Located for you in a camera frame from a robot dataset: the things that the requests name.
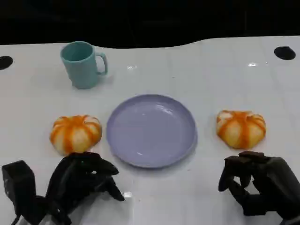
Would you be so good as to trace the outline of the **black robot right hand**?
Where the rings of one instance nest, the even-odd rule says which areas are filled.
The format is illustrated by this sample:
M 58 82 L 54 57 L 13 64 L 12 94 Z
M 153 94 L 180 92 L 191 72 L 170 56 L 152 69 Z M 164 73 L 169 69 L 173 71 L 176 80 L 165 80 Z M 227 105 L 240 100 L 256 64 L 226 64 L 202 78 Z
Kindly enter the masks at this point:
M 281 157 L 243 151 L 225 158 L 218 190 L 227 189 L 245 216 L 275 211 L 285 225 L 300 223 L 300 183 Z

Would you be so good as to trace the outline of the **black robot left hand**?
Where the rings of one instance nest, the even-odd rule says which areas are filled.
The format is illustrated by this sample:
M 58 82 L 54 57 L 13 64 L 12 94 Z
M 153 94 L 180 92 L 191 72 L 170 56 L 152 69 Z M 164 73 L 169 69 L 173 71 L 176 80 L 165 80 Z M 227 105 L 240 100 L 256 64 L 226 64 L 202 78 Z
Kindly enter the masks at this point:
M 71 153 L 55 168 L 45 198 L 48 212 L 56 225 L 72 224 L 69 214 L 93 194 L 107 192 L 125 201 L 113 179 L 119 173 L 109 161 L 93 152 Z

